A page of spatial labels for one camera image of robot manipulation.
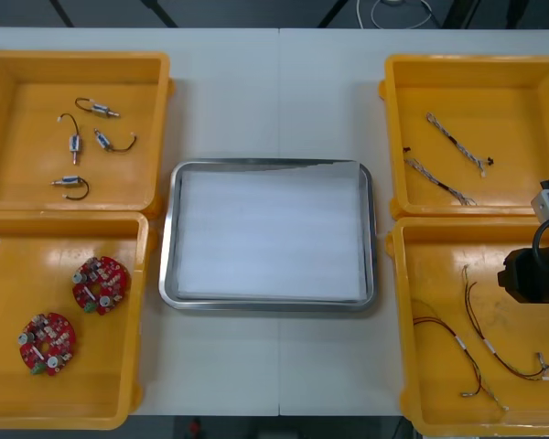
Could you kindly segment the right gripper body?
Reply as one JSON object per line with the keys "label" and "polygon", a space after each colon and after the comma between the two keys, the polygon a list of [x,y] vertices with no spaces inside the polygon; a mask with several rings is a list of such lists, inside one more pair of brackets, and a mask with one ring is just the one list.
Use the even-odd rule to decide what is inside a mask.
{"label": "right gripper body", "polygon": [[549,304],[549,247],[540,250],[543,265],[531,248],[512,251],[498,272],[498,285],[522,304]]}

